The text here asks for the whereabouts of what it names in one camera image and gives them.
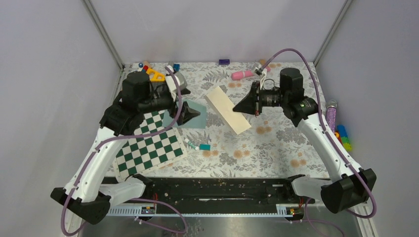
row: glitter tube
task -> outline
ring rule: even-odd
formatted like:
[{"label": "glitter tube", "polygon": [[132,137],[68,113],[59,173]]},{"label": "glitter tube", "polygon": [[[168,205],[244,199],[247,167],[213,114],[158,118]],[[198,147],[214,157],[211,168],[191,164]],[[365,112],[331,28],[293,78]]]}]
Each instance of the glitter tube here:
[{"label": "glitter tube", "polygon": [[335,132],[335,122],[336,122],[336,108],[337,108],[337,101],[336,100],[330,100],[326,104],[326,122],[328,123],[330,129],[332,132]]}]

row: pink cylinder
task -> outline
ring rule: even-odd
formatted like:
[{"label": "pink cylinder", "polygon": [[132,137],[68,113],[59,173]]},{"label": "pink cylinder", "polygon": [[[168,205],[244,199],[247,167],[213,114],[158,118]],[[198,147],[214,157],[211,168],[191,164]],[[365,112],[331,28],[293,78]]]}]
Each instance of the pink cylinder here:
[{"label": "pink cylinder", "polygon": [[232,80],[240,80],[243,78],[248,78],[253,76],[253,73],[251,71],[240,71],[240,72],[235,72],[231,74],[231,79]]}]

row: chessboard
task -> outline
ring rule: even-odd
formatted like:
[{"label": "chessboard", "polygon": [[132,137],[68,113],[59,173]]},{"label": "chessboard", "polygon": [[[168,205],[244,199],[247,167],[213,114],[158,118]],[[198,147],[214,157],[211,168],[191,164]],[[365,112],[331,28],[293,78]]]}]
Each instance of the chessboard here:
[{"label": "chessboard", "polygon": [[[135,130],[135,135],[150,134],[164,128],[164,111],[148,113],[144,117],[145,120]],[[186,155],[186,148],[177,128],[171,128],[153,137],[128,139],[116,155],[113,170],[118,182],[122,182],[130,175],[146,174]]]}]

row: teal marker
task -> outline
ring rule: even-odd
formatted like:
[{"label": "teal marker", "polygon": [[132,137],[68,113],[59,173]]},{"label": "teal marker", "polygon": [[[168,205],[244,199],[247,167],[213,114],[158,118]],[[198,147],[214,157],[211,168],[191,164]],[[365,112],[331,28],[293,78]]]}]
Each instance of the teal marker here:
[{"label": "teal marker", "polygon": [[189,139],[185,139],[185,142],[191,146],[195,151],[199,150],[199,147],[195,146]]}]

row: beige wooden plank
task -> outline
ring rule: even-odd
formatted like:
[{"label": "beige wooden plank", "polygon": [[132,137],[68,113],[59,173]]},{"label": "beige wooden plank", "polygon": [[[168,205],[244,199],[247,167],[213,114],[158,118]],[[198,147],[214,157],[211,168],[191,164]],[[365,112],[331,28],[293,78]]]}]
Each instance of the beige wooden plank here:
[{"label": "beige wooden plank", "polygon": [[243,114],[233,112],[234,104],[218,86],[205,96],[212,109],[229,125],[238,135],[251,128],[250,123]]}]

